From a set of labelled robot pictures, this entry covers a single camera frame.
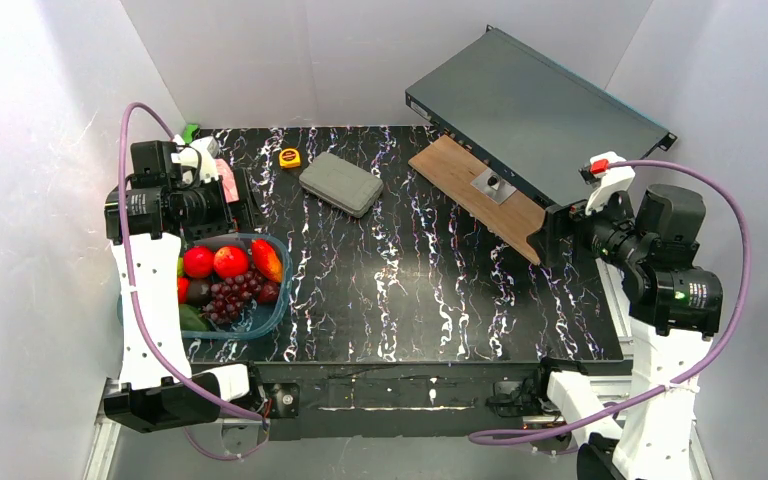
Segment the pink plastic bag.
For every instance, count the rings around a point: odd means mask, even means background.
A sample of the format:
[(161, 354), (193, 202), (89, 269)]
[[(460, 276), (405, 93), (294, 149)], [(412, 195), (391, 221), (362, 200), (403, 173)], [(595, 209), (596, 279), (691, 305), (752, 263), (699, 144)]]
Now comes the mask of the pink plastic bag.
[(225, 160), (219, 158), (215, 160), (215, 164), (217, 172), (221, 177), (222, 188), (227, 203), (231, 204), (237, 202), (239, 200), (239, 192), (236, 185), (235, 175), (230, 165)]

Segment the red orange fake mango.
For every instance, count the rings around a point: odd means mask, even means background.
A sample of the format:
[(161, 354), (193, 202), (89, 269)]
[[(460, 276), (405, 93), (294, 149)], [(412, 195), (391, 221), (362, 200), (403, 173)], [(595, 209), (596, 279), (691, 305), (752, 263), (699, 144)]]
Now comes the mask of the red orange fake mango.
[(268, 280), (280, 284), (283, 281), (283, 263), (270, 242), (253, 240), (250, 246), (251, 261), (256, 269)]

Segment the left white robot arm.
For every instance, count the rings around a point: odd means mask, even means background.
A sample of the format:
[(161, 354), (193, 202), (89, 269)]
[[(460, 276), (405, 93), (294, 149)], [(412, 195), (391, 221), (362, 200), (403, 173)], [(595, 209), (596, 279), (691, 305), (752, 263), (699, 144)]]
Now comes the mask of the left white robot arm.
[(133, 171), (104, 205), (106, 236), (121, 284), (123, 358), (105, 416), (139, 433), (211, 423), (225, 402), (251, 392), (245, 365), (193, 373), (179, 321), (177, 261), (187, 242), (231, 232), (234, 225), (216, 169), (174, 141), (135, 142)]

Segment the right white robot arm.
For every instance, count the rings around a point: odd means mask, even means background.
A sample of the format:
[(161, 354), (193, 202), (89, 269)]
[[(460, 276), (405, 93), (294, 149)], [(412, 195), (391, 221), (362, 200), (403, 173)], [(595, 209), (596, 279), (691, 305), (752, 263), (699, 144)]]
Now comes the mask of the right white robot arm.
[(634, 358), (631, 394), (655, 396), (629, 408), (623, 423), (597, 419), (602, 405), (578, 362), (544, 358), (535, 383), (574, 426), (581, 479), (686, 479), (695, 379), (684, 379), (710, 350), (720, 327), (719, 278), (694, 265), (706, 208), (700, 194), (655, 184), (638, 209), (618, 192), (598, 212), (585, 203), (549, 207), (527, 241), (542, 264), (569, 240), (617, 268), (628, 301)]

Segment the red fake apple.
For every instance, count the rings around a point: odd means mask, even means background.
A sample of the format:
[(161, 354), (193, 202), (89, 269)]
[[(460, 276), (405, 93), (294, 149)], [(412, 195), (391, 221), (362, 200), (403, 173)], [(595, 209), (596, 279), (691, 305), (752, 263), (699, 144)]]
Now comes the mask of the red fake apple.
[(184, 275), (193, 279), (204, 279), (214, 272), (214, 252), (204, 246), (188, 249), (181, 257)]

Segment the red fake peach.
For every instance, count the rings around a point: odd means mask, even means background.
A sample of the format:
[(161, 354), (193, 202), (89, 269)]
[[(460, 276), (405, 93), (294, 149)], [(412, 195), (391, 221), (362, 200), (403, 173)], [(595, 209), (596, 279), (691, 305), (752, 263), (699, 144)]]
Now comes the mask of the red fake peach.
[(219, 248), (213, 257), (213, 270), (222, 279), (243, 275), (249, 271), (248, 254), (236, 246)]

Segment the small red fake fruit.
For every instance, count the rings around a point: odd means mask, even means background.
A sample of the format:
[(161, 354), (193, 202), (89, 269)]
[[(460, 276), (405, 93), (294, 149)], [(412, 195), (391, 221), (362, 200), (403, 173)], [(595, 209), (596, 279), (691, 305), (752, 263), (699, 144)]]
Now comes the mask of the small red fake fruit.
[(177, 278), (177, 301), (179, 304), (187, 302), (187, 293), (190, 286), (190, 279), (187, 277)]

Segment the dark fake plum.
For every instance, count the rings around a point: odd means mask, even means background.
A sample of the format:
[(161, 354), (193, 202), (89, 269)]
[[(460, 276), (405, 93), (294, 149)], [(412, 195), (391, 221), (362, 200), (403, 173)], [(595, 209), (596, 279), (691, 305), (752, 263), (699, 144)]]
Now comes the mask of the dark fake plum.
[(191, 279), (185, 294), (185, 303), (203, 307), (212, 300), (211, 282), (207, 279)]

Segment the purple fake grapes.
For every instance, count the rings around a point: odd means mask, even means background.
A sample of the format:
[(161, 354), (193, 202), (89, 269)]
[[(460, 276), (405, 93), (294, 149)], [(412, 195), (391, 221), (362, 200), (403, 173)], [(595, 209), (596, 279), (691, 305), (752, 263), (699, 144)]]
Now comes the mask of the purple fake grapes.
[(230, 325), (261, 297), (267, 278), (257, 270), (227, 277), (208, 284), (208, 303), (202, 313), (215, 325)]

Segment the blue plastic fruit container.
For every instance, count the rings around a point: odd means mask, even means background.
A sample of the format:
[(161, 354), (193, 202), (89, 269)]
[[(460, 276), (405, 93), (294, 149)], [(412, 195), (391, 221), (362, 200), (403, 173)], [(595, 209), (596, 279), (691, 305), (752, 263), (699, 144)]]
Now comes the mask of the blue plastic fruit container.
[(175, 263), (184, 245), (182, 239), (167, 233), (158, 240), (148, 234), (133, 235), (130, 237), (131, 264), (126, 262), (125, 246), (112, 242), (110, 246), (121, 283), (125, 335), (141, 345), (145, 343), (138, 318), (143, 320), (149, 336), (160, 349), (165, 349), (174, 340), (250, 341), (271, 333), (283, 320), (289, 306), (292, 259), (284, 243), (269, 235), (232, 233), (197, 240), (195, 244), (213, 252), (224, 246), (236, 246), (251, 254), (251, 242), (257, 239), (270, 242), (283, 263), (283, 281), (278, 284), (277, 299), (273, 302), (256, 300), (238, 320), (227, 326), (217, 325), (212, 331), (180, 326), (173, 281), (177, 278)]

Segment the orange tape measure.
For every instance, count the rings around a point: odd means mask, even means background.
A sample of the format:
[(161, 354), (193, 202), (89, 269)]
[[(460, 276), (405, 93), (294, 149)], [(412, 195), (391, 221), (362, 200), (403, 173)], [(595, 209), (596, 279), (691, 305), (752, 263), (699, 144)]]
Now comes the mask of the orange tape measure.
[(298, 168), (302, 164), (302, 157), (296, 148), (284, 148), (279, 153), (279, 165), (282, 169)]

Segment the wooden board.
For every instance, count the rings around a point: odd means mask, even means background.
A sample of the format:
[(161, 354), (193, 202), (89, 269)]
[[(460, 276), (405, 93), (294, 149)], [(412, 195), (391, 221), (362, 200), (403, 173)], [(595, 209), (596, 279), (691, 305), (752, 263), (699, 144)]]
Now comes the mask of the wooden board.
[(542, 225), (544, 209), (518, 190), (501, 205), (476, 190), (472, 180), (490, 167), (467, 149), (443, 136), (413, 156), (408, 164), (524, 258), (536, 265), (540, 263), (527, 237)]

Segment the grey plastic case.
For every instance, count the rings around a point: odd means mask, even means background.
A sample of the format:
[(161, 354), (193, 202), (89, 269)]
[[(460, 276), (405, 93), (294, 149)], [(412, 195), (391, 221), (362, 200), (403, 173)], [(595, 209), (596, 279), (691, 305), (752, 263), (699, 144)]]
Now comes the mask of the grey plastic case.
[(354, 218), (368, 212), (384, 187), (379, 177), (329, 152), (316, 156), (299, 182), (309, 193)]

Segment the metal bracket with knob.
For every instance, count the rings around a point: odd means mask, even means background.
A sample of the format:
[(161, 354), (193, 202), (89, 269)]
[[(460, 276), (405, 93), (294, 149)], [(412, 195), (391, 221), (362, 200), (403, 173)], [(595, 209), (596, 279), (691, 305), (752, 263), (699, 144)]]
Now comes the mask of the metal bracket with knob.
[(471, 185), (497, 205), (503, 204), (517, 192), (514, 186), (490, 168), (477, 175)]

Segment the dark rack network switch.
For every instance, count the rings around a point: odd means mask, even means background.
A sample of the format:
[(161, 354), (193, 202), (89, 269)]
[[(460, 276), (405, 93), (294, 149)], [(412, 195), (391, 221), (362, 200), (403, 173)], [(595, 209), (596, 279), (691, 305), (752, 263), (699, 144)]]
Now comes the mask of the dark rack network switch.
[(407, 105), (542, 207), (590, 194), (579, 170), (613, 151), (628, 160), (677, 137), (615, 96), (501, 29), (405, 91)]

